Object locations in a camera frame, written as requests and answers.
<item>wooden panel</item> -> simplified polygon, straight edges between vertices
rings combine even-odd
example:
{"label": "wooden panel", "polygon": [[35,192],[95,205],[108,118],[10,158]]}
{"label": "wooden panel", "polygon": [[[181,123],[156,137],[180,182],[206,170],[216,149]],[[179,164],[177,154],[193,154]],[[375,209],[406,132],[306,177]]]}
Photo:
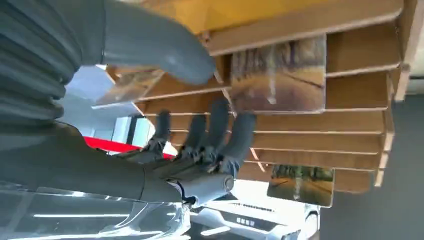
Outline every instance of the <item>wooden panel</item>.
{"label": "wooden panel", "polygon": [[[186,132],[173,132],[170,142],[182,145]],[[379,135],[255,133],[252,147],[265,150],[378,154]]]}
{"label": "wooden panel", "polygon": [[403,11],[397,19],[403,63],[399,78],[395,80],[394,99],[396,101],[403,101],[405,99],[409,82],[410,65],[413,63],[417,52],[423,23],[424,1],[404,0]]}
{"label": "wooden panel", "polygon": [[395,138],[395,124],[393,123],[392,117],[392,109],[388,107],[386,111],[384,111],[384,145],[383,149],[386,152],[390,152],[392,150],[393,139]]}
{"label": "wooden panel", "polygon": [[[256,163],[245,162],[238,173],[237,178],[269,182],[271,179],[272,165],[264,166],[265,172],[261,171]],[[334,173],[334,190],[347,193],[365,193],[370,189],[373,173],[368,171],[336,169]]]}
{"label": "wooden panel", "polygon": [[374,186],[380,188],[383,185],[384,171],[378,170],[375,173],[375,182]]}
{"label": "wooden panel", "polygon": [[300,165],[338,169],[357,169],[374,171],[379,168],[379,154],[348,154],[306,151],[277,151],[257,149],[261,163]]}
{"label": "wooden panel", "polygon": [[334,174],[334,190],[361,194],[370,190],[373,172],[337,169]]}
{"label": "wooden panel", "polygon": [[275,18],[213,32],[208,48],[212,55],[217,56],[389,22],[400,14],[402,7],[402,0],[330,1]]}
{"label": "wooden panel", "polygon": [[238,172],[237,178],[243,180],[253,180],[260,182],[269,182],[271,180],[271,174],[273,166],[263,166],[265,172],[263,172],[257,163],[245,162]]}
{"label": "wooden panel", "polygon": [[389,106],[386,72],[327,79],[327,111],[385,110]]}
{"label": "wooden panel", "polygon": [[388,161],[389,161],[389,154],[387,152],[383,152],[381,154],[380,164],[378,165],[378,168],[385,169],[387,167]]}
{"label": "wooden panel", "polygon": [[[389,105],[385,72],[373,72],[327,79],[326,111],[385,110]],[[209,104],[223,94],[210,92],[136,103],[145,115],[168,109],[172,114],[205,113]]]}
{"label": "wooden panel", "polygon": [[393,22],[327,36],[327,77],[385,71],[401,62]]}

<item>wooden shelf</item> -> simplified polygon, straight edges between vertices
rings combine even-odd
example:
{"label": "wooden shelf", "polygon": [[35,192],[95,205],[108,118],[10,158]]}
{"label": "wooden shelf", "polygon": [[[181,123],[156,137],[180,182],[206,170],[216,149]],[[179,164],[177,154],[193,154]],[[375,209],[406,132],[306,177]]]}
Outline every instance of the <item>wooden shelf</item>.
{"label": "wooden shelf", "polygon": [[[256,133],[303,133],[303,134],[382,134],[385,132],[383,111],[328,111],[321,114],[257,115]],[[172,115],[171,130],[185,131],[192,115]],[[148,119],[156,124],[156,118]],[[233,126],[229,118],[228,130]]]}

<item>gray floor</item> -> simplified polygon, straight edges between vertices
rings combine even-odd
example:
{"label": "gray floor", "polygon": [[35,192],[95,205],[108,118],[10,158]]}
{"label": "gray floor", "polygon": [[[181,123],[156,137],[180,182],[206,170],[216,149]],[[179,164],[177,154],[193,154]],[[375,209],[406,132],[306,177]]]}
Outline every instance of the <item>gray floor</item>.
{"label": "gray floor", "polygon": [[424,239],[424,96],[393,105],[395,137],[381,188],[336,192],[321,211],[322,240]]}

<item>ceiling light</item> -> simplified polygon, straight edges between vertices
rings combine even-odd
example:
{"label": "ceiling light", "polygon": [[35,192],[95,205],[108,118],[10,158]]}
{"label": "ceiling light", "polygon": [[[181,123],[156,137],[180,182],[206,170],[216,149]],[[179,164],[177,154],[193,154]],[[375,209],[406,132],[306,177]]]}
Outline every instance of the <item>ceiling light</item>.
{"label": "ceiling light", "polygon": [[34,218],[126,218],[129,214],[34,214]]}

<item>wooden slat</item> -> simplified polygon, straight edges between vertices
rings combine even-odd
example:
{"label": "wooden slat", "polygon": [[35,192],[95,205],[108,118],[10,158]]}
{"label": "wooden slat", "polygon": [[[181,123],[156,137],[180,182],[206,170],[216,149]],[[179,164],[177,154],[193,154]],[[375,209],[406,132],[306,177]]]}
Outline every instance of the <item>wooden slat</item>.
{"label": "wooden slat", "polygon": [[397,23],[403,63],[411,65],[414,62],[424,24],[424,2],[422,0],[404,0],[403,11],[397,19]]}
{"label": "wooden slat", "polygon": [[[272,165],[264,166],[265,172],[261,171],[256,163],[245,162],[238,173],[237,178],[269,182],[271,179]],[[346,193],[365,193],[370,189],[373,173],[368,171],[336,169],[334,172],[334,190]]]}
{"label": "wooden slat", "polygon": [[283,164],[337,169],[357,169],[375,171],[379,168],[379,154],[347,154],[306,151],[277,151],[257,149],[259,162],[263,164]]}
{"label": "wooden slat", "polygon": [[369,171],[337,169],[334,173],[334,190],[362,194],[370,190],[374,173]]}
{"label": "wooden slat", "polygon": [[386,71],[401,62],[393,22],[327,36],[327,77]]}
{"label": "wooden slat", "polygon": [[220,92],[224,88],[229,88],[229,81],[219,84],[215,77],[209,79],[205,85],[189,85],[182,83],[174,77],[165,74],[160,81],[146,94],[145,97],[138,101],[148,101],[153,99],[164,99],[192,94],[204,94],[211,92]]}
{"label": "wooden slat", "polygon": [[[191,115],[171,116],[172,130],[187,130]],[[154,116],[148,117],[153,124]],[[233,125],[230,117],[228,129]],[[256,133],[311,133],[311,134],[382,134],[385,122],[382,111],[324,112],[321,114],[257,115]]]}
{"label": "wooden slat", "polygon": [[137,102],[140,110],[145,115],[158,114],[163,109],[170,110],[173,114],[181,113],[205,113],[208,111],[209,104],[214,100],[222,98],[223,93],[209,92],[204,94],[194,94],[186,96],[177,96],[171,98],[162,98]]}
{"label": "wooden slat", "polygon": [[400,14],[402,6],[402,0],[330,1],[252,24],[213,32],[208,48],[212,55],[217,56],[389,22]]}
{"label": "wooden slat", "polygon": [[[345,77],[328,78],[326,83],[326,111],[385,110],[389,105],[387,73],[373,72]],[[169,109],[172,114],[205,113],[209,104],[223,94],[209,92],[138,102],[145,115]]]}
{"label": "wooden slat", "polygon": [[[173,132],[170,142],[182,145],[186,132]],[[305,152],[347,154],[379,154],[382,150],[379,135],[255,133],[252,148]]]}
{"label": "wooden slat", "polygon": [[395,79],[396,101],[403,101],[408,88],[411,63],[417,52],[420,32],[424,23],[424,1],[404,0],[404,7],[397,19],[403,62],[399,78]]}

